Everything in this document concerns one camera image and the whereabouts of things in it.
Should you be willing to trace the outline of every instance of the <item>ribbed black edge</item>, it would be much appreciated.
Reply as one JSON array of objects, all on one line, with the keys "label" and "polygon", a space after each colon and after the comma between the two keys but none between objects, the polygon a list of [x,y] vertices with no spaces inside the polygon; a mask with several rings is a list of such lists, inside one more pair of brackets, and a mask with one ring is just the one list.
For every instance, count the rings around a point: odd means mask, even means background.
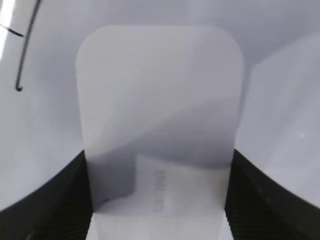
[{"label": "ribbed black edge", "polygon": [[85,240],[92,212],[82,151],[44,186],[0,212],[0,240]]},{"label": "ribbed black edge", "polygon": [[320,209],[274,182],[237,150],[225,212],[235,240],[320,240]]}]

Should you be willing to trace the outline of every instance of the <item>white surface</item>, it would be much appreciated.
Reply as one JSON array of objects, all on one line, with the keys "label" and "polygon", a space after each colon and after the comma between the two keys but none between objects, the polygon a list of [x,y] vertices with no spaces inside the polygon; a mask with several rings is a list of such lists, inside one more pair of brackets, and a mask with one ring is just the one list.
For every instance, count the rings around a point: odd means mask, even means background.
[{"label": "white surface", "polygon": [[96,225],[96,214],[93,213],[86,240],[99,240]]},{"label": "white surface", "polygon": [[59,21],[49,29],[56,13],[43,7],[26,56],[23,91],[14,84],[0,88],[0,210],[41,187],[83,150],[75,58],[61,54],[64,30]]},{"label": "white surface", "polygon": [[[36,0],[4,0],[0,4],[0,24],[26,35]],[[25,38],[0,26],[0,89],[16,84]]]},{"label": "white surface", "polygon": [[275,52],[250,76],[236,149],[320,207],[320,33]]}]

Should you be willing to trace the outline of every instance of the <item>black wire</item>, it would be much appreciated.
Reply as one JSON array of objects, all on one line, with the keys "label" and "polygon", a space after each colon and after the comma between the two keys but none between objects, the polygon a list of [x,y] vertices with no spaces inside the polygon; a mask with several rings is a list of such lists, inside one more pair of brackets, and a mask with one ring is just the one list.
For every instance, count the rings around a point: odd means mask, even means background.
[{"label": "black wire", "polygon": [[32,14],[31,20],[30,20],[30,24],[29,24],[29,28],[28,28],[28,31],[27,31],[27,34],[25,37],[24,46],[22,49],[22,56],[21,56],[21,60],[20,60],[20,64],[19,64],[18,73],[16,76],[16,82],[15,82],[15,89],[18,92],[21,92],[23,90],[23,87],[20,86],[21,75],[22,75],[22,71],[24,69],[25,57],[27,54],[27,48],[28,48],[28,44],[29,44],[29,40],[30,40],[30,35],[31,35],[32,29],[33,29],[33,26],[34,26],[34,23],[36,20],[36,16],[37,16],[41,1],[42,0],[37,0],[36,4],[34,6],[33,14]]},{"label": "black wire", "polygon": [[25,36],[22,35],[21,33],[15,31],[15,30],[13,30],[13,29],[11,29],[10,27],[4,26],[4,25],[2,25],[2,24],[0,24],[0,26],[3,27],[4,29],[7,29],[8,32],[10,32],[10,33],[12,33],[12,34],[14,34],[14,35],[16,35],[16,36],[18,36],[18,37],[21,37],[21,38],[24,38],[24,37],[25,37]]}]

